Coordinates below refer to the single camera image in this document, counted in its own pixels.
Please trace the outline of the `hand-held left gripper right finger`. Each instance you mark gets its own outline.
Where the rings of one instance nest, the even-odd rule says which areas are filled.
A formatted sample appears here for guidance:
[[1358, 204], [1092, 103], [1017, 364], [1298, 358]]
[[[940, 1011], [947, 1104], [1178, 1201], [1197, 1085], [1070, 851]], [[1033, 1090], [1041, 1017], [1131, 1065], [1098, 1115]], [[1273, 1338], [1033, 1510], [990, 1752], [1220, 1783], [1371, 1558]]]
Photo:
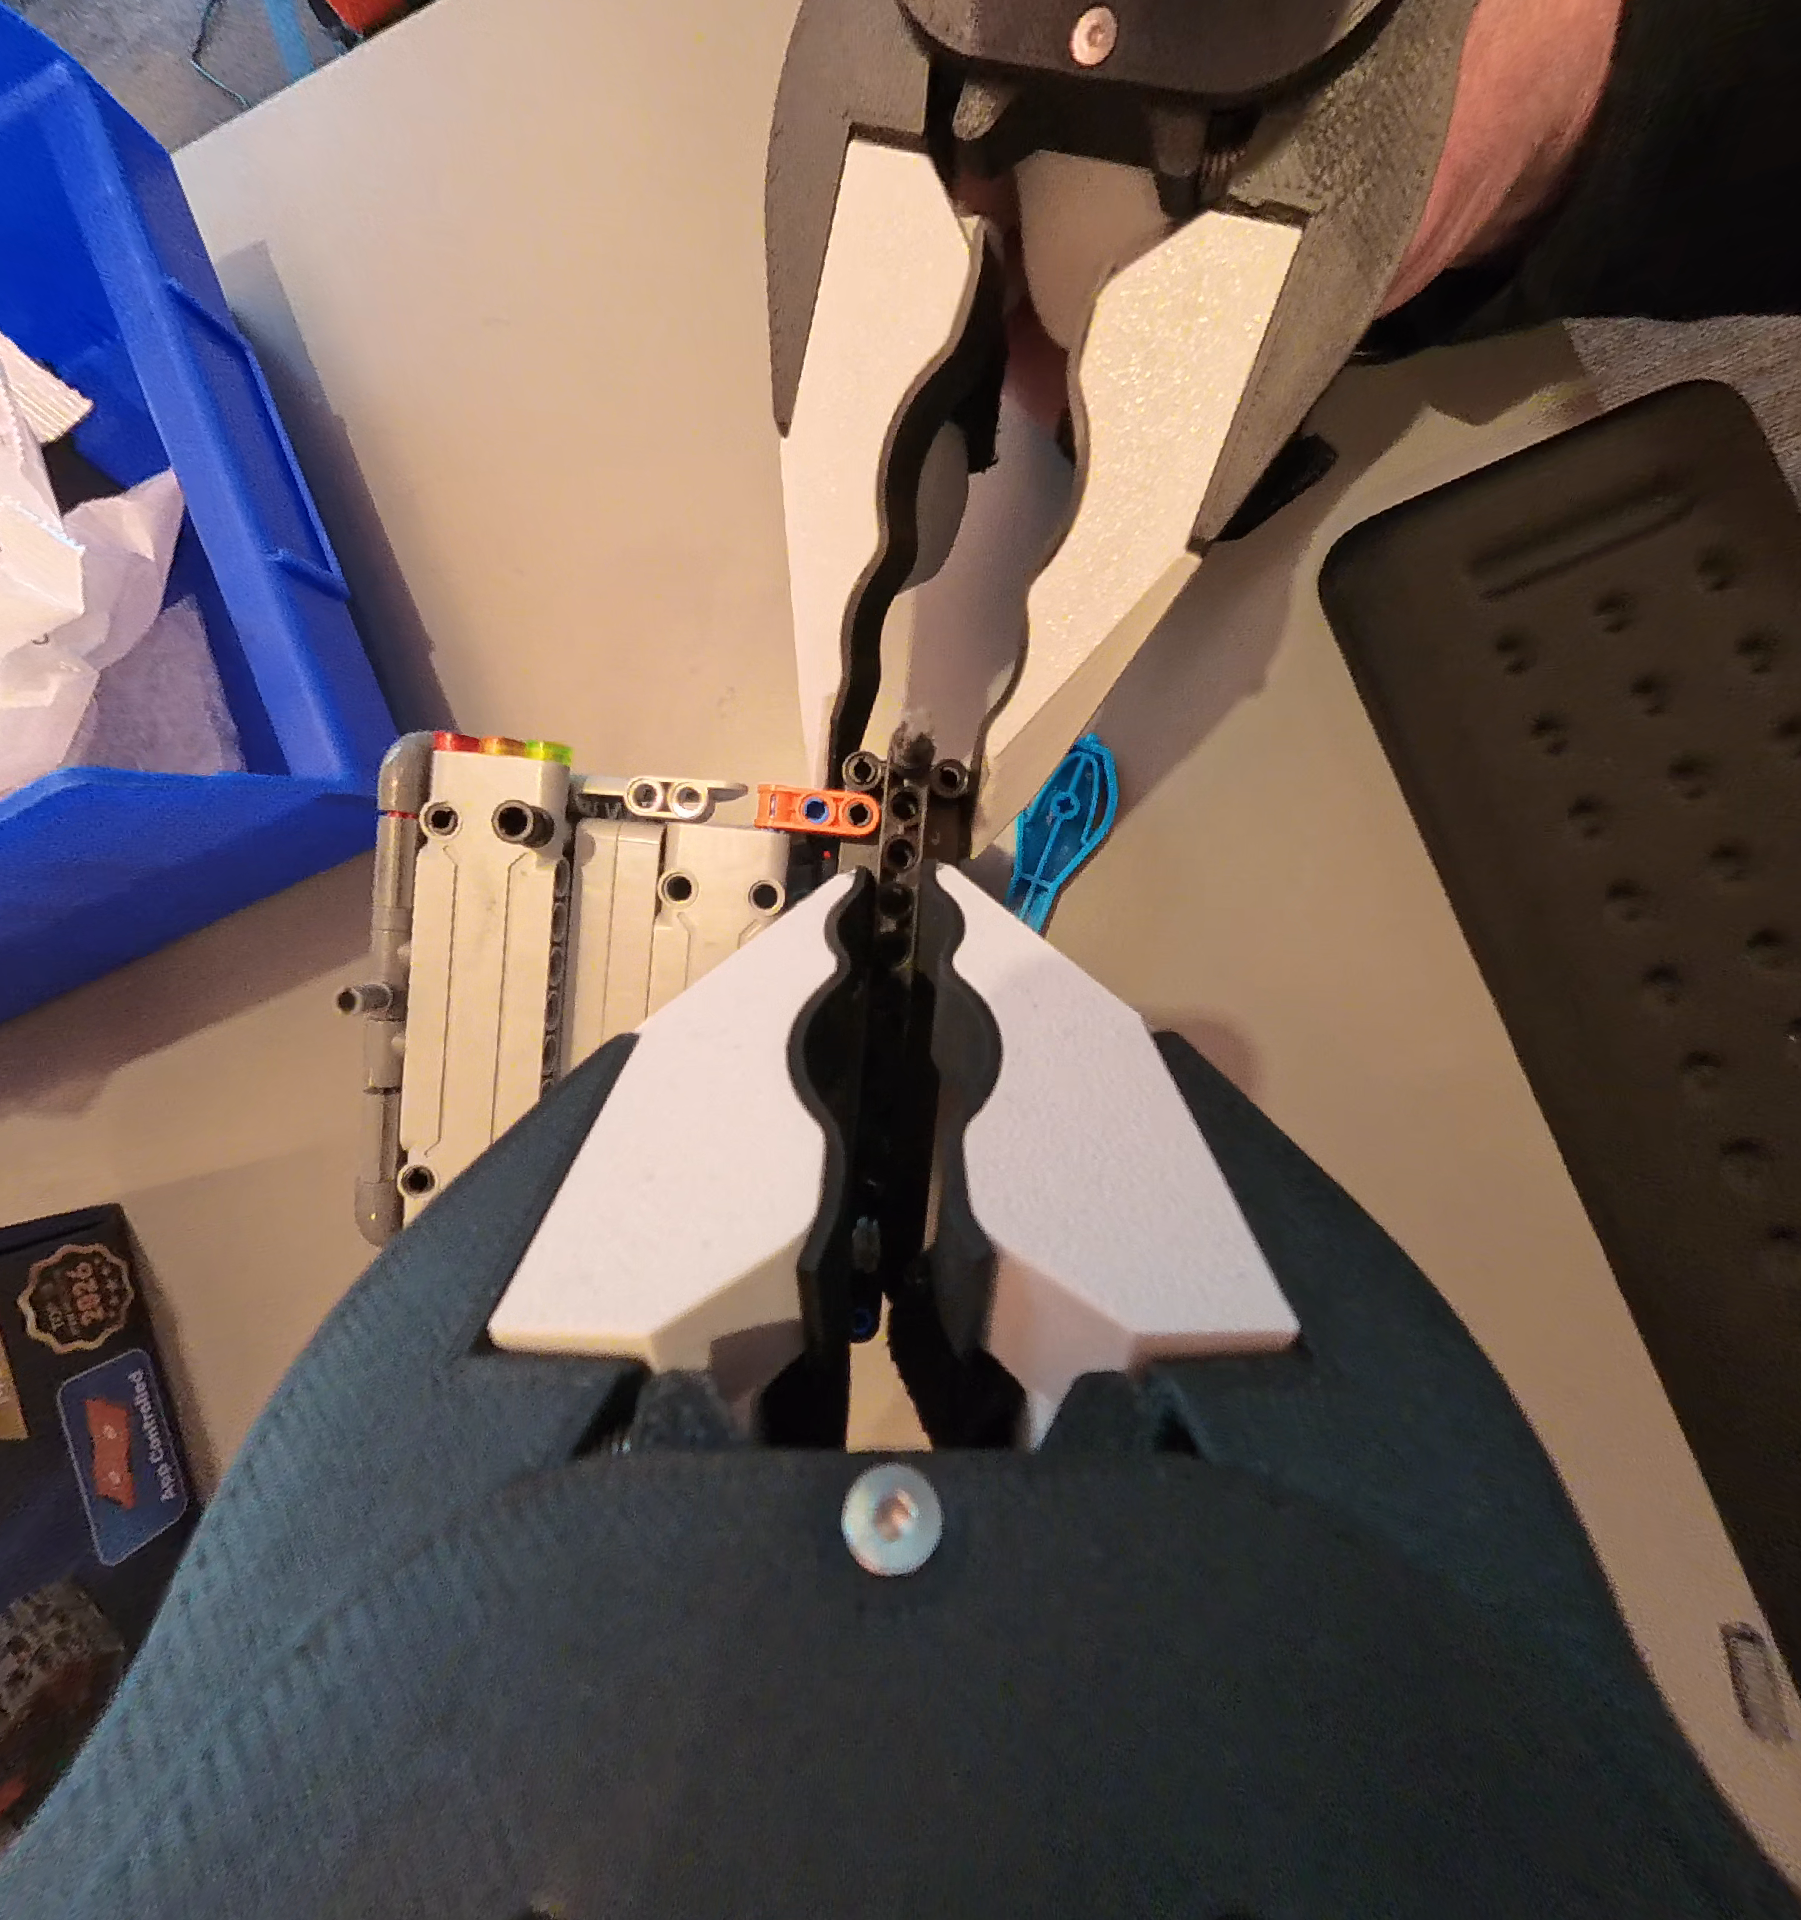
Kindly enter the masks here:
[[1142, 1017], [960, 872], [954, 975], [1000, 1067], [964, 1128], [984, 1350], [1041, 1445], [1078, 1379], [1295, 1347], [1298, 1319]]

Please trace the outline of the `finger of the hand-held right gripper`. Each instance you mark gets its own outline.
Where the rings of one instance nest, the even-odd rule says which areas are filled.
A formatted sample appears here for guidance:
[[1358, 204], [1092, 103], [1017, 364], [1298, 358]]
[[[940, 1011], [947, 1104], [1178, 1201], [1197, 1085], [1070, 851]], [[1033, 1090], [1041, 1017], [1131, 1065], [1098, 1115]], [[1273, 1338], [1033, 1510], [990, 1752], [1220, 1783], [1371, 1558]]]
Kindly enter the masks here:
[[1074, 506], [1026, 594], [979, 815], [1031, 804], [1199, 572], [1197, 522], [1298, 244], [1295, 222], [1205, 212], [1100, 290], [1070, 367]]
[[995, 484], [960, 413], [1000, 411], [1000, 271], [993, 229], [924, 148], [846, 144], [780, 448], [808, 771], [897, 718], [976, 739], [1005, 644], [980, 585]]

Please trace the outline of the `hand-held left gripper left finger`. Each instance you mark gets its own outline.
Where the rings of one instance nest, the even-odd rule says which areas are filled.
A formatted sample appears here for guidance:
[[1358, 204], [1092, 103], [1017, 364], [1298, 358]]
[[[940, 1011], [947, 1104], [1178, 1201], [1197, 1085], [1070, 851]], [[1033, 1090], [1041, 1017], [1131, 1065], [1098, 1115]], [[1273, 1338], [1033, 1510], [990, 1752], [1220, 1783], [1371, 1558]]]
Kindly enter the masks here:
[[849, 983], [868, 874], [824, 881], [651, 1014], [486, 1322], [514, 1357], [709, 1376], [765, 1411], [769, 1386], [843, 1427], [849, 1285], [823, 1269], [839, 1126], [802, 1046]]

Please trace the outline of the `grey building-block robot model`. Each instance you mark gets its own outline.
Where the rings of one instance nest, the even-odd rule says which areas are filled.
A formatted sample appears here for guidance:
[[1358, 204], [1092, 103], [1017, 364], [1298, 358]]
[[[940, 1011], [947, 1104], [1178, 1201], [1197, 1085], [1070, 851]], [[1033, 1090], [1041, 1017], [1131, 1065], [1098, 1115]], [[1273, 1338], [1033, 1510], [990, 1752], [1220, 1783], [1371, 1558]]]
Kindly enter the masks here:
[[868, 874], [849, 983], [802, 1046], [839, 1126], [820, 1269], [849, 1285], [849, 1355], [927, 1240], [932, 1005], [964, 929], [928, 860], [942, 785], [889, 763], [843, 790], [613, 780], [556, 741], [403, 738], [380, 775], [375, 958], [339, 995], [366, 1037], [362, 1234], [460, 1294], [470, 1341], [501, 1353], [486, 1322], [636, 1029], [824, 881]]

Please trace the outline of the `person's right forearm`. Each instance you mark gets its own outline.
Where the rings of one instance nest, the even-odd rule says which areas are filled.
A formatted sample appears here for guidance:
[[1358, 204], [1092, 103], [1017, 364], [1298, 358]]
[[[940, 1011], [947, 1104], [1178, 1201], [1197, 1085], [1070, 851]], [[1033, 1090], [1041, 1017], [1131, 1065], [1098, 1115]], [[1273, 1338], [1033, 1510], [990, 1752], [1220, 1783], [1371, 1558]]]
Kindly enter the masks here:
[[1405, 358], [1589, 320], [1801, 320], [1801, 2], [1624, 4], [1559, 197], [1366, 347]]

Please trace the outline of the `person's right hand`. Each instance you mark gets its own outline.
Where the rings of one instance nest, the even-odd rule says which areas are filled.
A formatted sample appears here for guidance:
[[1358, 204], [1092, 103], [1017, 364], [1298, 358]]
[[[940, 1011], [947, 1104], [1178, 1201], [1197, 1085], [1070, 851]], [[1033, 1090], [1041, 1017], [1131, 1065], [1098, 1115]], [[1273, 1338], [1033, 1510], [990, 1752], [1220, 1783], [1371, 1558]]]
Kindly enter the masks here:
[[[1452, 117], [1426, 207], [1378, 311], [1387, 317], [1442, 274], [1505, 251], [1559, 197], [1615, 61], [1620, 2], [1479, 2], [1465, 40]], [[1067, 350], [1026, 281], [1023, 186], [1012, 175], [964, 179], [963, 202], [1001, 229], [1007, 295], [1005, 390], [1051, 438], [1070, 409]]]

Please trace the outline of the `blue plastic separator tool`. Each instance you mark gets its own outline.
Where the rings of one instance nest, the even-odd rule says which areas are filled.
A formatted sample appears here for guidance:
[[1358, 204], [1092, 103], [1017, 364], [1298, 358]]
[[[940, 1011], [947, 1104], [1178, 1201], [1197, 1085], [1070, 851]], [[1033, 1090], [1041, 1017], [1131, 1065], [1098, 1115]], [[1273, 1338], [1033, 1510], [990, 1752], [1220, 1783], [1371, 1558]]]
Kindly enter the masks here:
[[1048, 935], [1053, 910], [1105, 846], [1120, 810], [1118, 764], [1098, 731], [1082, 733], [1017, 820], [1007, 910]]

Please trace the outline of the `black dimpled chair seat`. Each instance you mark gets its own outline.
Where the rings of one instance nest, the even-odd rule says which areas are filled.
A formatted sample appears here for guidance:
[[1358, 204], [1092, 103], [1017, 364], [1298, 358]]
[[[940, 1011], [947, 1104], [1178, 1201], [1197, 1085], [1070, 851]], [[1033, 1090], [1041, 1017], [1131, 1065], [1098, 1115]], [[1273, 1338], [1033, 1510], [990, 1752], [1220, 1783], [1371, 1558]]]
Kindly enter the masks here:
[[1801, 1695], [1801, 506], [1682, 382], [1320, 604]]

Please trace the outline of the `blue plastic bin with bags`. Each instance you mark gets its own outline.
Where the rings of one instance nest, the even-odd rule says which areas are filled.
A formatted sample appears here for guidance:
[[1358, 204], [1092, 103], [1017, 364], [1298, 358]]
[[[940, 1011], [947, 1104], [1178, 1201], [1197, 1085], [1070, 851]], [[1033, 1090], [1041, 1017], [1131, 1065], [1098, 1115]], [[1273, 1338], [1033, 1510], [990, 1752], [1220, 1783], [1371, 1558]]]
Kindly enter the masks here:
[[93, 400], [106, 477], [170, 470], [241, 772], [72, 766], [0, 800], [0, 1022], [375, 842], [395, 739], [337, 550], [167, 151], [0, 4], [0, 326]]

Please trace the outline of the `dark blue robot kit box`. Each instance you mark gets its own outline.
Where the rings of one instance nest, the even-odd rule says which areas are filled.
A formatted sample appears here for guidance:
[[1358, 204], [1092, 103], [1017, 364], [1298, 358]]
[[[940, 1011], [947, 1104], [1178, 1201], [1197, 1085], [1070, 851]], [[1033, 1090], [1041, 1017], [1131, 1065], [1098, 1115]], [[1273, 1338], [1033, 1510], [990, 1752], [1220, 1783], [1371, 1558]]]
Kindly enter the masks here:
[[0, 1227], [0, 1854], [106, 1714], [197, 1522], [115, 1202]]

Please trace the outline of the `clear plastic parts bags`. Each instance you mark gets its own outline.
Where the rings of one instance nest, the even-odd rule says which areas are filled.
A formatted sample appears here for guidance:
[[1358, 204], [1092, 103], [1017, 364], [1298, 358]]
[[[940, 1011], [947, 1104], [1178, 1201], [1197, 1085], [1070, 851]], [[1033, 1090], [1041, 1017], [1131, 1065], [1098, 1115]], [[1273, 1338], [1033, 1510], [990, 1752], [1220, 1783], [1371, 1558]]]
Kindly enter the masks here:
[[72, 473], [93, 413], [0, 328], [0, 802], [79, 766], [246, 771], [193, 597], [174, 597], [185, 495]]

